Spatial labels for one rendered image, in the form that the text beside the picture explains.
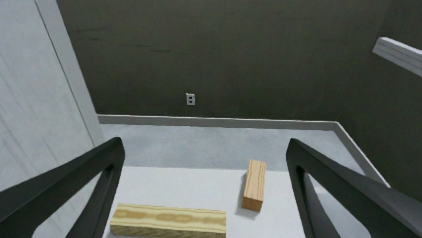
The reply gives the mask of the light wooden beam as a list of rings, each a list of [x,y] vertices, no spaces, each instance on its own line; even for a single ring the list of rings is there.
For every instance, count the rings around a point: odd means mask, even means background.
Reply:
[[[226,211],[119,203],[114,235],[146,238],[226,238]]]

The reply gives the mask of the wooden block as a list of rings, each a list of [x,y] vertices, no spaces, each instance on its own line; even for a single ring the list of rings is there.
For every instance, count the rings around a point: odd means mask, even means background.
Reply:
[[[250,160],[242,208],[260,212],[264,198],[266,163]],[[246,178],[246,179],[247,179]]]

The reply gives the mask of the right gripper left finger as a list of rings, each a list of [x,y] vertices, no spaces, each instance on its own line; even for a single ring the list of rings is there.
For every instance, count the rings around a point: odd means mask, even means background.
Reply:
[[[32,238],[35,230],[99,179],[65,238],[103,238],[119,185],[125,149],[114,137],[49,171],[0,191],[0,238]]]

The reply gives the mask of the grey panel wall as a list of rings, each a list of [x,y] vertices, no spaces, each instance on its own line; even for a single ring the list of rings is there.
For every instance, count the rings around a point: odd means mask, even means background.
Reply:
[[[104,142],[56,0],[0,0],[0,191]],[[65,238],[100,174],[32,238]]]

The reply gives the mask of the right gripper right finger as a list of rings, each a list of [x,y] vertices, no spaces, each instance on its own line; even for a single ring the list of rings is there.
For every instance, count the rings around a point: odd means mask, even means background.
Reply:
[[[341,238],[309,175],[371,238],[422,238],[422,202],[341,165],[296,138],[290,139],[285,158],[305,238]]]

